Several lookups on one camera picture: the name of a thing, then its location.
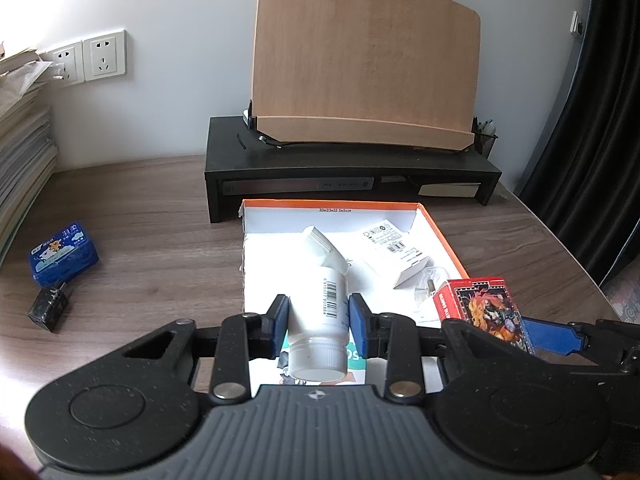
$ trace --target white box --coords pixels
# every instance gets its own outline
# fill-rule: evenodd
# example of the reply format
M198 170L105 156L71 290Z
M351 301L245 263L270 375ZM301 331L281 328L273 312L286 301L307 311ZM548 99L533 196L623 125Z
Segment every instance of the white box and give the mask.
M417 274L429 259L411 235L403 235L389 220L366 226L354 238L362 259L392 288Z
M354 234L374 222L387 220L403 235L409 235L417 248L428 256L427 264L443 267L451 279L468 278L464 267L445 240L424 206L417 203L348 202L329 200L250 199L240 208L244 243L242 274L245 312L264 314L277 294L289 294L289 279L294 274L300 233L309 225L316 226L342 253L350 264L347 293L359 292L374 314L395 312L409 316L421 326L440 326L433 300L418 309L414 298L419 273L396 288L383 283L362 258L362 247ZM386 362L369 359L366 363L367 383L380 387ZM279 378L276 365L264 359L249 363L252 392L268 378ZM423 359L427 391L442 388L435 361Z

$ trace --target white bottle cap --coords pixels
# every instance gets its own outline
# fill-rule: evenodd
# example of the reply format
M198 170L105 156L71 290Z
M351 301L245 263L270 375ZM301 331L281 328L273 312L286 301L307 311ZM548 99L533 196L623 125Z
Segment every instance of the white bottle cap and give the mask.
M289 348L289 375L316 383L338 381L347 375L347 349L324 337L298 341Z
M302 258L309 265L331 267L345 275L349 264L340 251L313 225L302 231Z

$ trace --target curtain fold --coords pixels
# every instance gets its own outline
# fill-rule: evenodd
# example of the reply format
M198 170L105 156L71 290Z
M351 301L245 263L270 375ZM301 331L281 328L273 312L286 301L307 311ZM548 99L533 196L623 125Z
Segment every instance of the curtain fold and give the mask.
M640 218L640 0L591 0L574 84L520 199L601 282Z

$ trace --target red box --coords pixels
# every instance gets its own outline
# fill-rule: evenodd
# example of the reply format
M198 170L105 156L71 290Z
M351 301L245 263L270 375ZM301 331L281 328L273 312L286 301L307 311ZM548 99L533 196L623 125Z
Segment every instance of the red box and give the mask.
M433 302L440 320L464 319L498 339L534 353L522 316L502 278L447 280Z

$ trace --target blue package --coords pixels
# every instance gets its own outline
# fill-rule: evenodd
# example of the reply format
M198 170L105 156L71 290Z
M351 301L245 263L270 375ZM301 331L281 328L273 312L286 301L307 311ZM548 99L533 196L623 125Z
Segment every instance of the blue package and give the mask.
M98 261L91 238L80 222L71 224L37 246L29 256L33 279L40 286L68 282Z

